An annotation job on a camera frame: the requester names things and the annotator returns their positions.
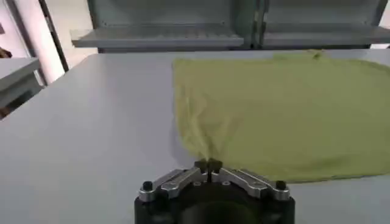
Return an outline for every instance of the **shelf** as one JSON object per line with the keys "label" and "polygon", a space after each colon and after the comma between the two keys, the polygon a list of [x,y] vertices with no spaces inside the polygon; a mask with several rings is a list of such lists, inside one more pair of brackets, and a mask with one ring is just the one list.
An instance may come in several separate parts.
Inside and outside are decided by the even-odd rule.
{"label": "shelf", "polygon": [[71,35],[75,47],[235,47],[244,43],[242,37],[220,24],[101,27],[74,30]]}
{"label": "shelf", "polygon": [[347,24],[267,24],[263,46],[337,46],[390,43],[390,30]]}

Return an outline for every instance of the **table surface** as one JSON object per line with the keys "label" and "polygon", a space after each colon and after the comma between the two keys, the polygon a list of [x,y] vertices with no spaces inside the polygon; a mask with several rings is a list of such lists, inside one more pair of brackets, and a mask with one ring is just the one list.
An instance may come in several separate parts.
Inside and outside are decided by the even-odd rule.
{"label": "table surface", "polygon": [[40,67],[37,58],[0,58],[0,91]]}
{"label": "table surface", "polygon": [[[0,222],[129,224],[140,184],[194,158],[174,122],[172,60],[274,52],[92,55],[0,123]],[[327,51],[390,65],[390,50]],[[388,223],[390,177],[292,184],[296,223]]]}

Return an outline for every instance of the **yellow towel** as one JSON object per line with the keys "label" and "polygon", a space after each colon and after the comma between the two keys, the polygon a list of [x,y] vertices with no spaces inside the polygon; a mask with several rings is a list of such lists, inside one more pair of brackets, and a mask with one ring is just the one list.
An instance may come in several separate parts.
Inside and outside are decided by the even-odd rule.
{"label": "yellow towel", "polygon": [[318,54],[173,64],[183,145],[272,180],[390,172],[390,68]]}

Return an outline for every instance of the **white table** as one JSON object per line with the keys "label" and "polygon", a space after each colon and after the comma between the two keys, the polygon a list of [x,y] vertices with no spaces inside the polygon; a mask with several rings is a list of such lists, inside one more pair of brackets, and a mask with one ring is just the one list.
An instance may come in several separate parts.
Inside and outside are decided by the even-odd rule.
{"label": "white table", "polygon": [[26,92],[41,90],[34,75],[39,67],[37,58],[0,58],[0,108]]}
{"label": "white table", "polygon": [[[173,114],[172,60],[273,52],[92,55],[0,123],[0,223],[130,224],[144,180],[192,166]],[[390,50],[328,51],[390,65]],[[292,185],[296,223],[390,220],[390,178]]]}

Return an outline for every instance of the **white wall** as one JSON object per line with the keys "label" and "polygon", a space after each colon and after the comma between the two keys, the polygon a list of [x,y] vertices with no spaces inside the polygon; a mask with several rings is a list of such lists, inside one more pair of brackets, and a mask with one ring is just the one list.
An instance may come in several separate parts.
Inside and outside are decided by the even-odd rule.
{"label": "white wall", "polygon": [[29,34],[41,68],[50,84],[64,74],[64,70],[43,16],[38,0],[14,0]]}
{"label": "white wall", "polygon": [[93,48],[75,48],[71,42],[71,30],[92,29],[87,0],[46,0],[46,3],[70,68],[97,53]]}
{"label": "white wall", "polygon": [[[385,12],[383,13],[382,19],[380,21],[380,26],[390,29],[390,2],[388,2]],[[381,49],[387,48],[390,44],[372,44],[371,48]]]}
{"label": "white wall", "polygon": [[10,51],[14,57],[29,57],[5,0],[0,0],[0,23],[5,32],[5,34],[0,34],[0,47]]}

